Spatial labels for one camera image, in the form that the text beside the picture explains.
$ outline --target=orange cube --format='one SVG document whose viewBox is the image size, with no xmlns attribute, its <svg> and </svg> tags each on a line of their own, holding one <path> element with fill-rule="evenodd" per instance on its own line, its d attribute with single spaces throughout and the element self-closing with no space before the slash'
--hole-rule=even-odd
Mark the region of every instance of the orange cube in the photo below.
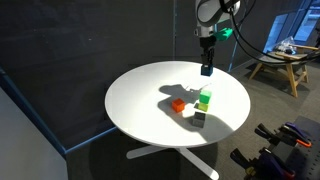
<svg viewBox="0 0 320 180">
<path fill-rule="evenodd" d="M 172 109 L 177 113 L 183 111 L 185 105 L 184 101 L 180 98 L 172 101 Z"/>
</svg>

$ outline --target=round white table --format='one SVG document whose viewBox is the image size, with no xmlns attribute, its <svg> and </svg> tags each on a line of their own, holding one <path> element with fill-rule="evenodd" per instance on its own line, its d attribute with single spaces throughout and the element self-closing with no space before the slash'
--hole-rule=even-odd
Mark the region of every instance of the round white table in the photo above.
<svg viewBox="0 0 320 180">
<path fill-rule="evenodd" d="M 105 107 L 111 121 L 128 136 L 151 146 L 129 151 L 129 159 L 175 148 L 211 179 L 218 173 L 187 148 L 218 142 L 236 131 L 250 112 L 245 88 L 229 74 L 214 68 L 200 75 L 201 64 L 182 61 L 152 63 L 120 76 L 109 87 Z M 197 109 L 201 90 L 212 96 L 209 109 Z M 185 109 L 176 113 L 171 103 L 180 98 Z M 192 125 L 195 112 L 206 114 L 203 128 Z"/>
</svg>

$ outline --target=green cube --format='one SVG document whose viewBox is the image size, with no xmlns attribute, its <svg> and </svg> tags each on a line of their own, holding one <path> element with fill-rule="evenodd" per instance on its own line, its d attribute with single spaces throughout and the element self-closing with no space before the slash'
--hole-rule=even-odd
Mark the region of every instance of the green cube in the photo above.
<svg viewBox="0 0 320 180">
<path fill-rule="evenodd" d="M 199 101 L 200 101 L 201 103 L 209 104 L 210 98 L 211 98 L 211 91 L 202 90 L 202 91 L 200 92 Z"/>
<path fill-rule="evenodd" d="M 199 105 L 198 105 L 198 109 L 200 109 L 204 112 L 207 112 L 208 108 L 209 108 L 209 104 L 199 103 Z"/>
</svg>

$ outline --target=table leg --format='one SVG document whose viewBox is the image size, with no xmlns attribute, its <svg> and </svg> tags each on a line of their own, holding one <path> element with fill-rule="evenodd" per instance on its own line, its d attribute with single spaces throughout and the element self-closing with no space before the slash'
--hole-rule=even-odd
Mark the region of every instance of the table leg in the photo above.
<svg viewBox="0 0 320 180">
<path fill-rule="evenodd" d="M 219 174 L 217 171 L 212 169 L 208 164 L 199 159 L 196 155 L 190 152 L 187 148 L 177 148 L 176 149 L 180 154 L 187 158 L 191 163 L 197 166 L 202 172 L 204 172 L 211 179 L 219 179 Z"/>
<path fill-rule="evenodd" d="M 148 155 L 151 153 L 155 153 L 158 151 L 162 151 L 164 149 L 168 149 L 165 147 L 158 147 L 158 146 L 145 146 L 139 149 L 135 149 L 135 150 L 131 150 L 127 153 L 127 158 L 128 159 L 133 159 L 133 158 L 137 158 L 140 156 L 144 156 L 144 155 Z"/>
</svg>

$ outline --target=gray floor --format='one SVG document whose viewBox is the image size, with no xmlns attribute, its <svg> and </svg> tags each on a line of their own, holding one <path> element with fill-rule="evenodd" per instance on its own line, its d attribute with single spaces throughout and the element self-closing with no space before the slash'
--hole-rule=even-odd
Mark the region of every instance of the gray floor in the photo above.
<svg viewBox="0 0 320 180">
<path fill-rule="evenodd" d="M 277 79 L 271 73 L 260 72 L 248 80 L 252 66 L 247 64 L 232 75 L 246 88 L 251 99 L 247 121 L 230 137 L 205 147 L 190 149 L 217 170 L 220 179 L 243 179 L 245 172 L 233 162 L 229 154 L 239 148 L 247 158 L 258 157 L 266 140 L 254 133 L 263 123 L 268 129 L 277 129 L 282 123 L 293 122 L 303 116 L 320 122 L 320 63 L 308 64 L 308 84 L 298 85 L 298 98 L 290 95 L 289 82 Z M 118 130 L 101 137 L 67 155 L 69 180 L 207 180 L 201 171 L 174 150 L 165 150 L 141 158 L 128 160 L 128 150 L 144 146 Z"/>
</svg>

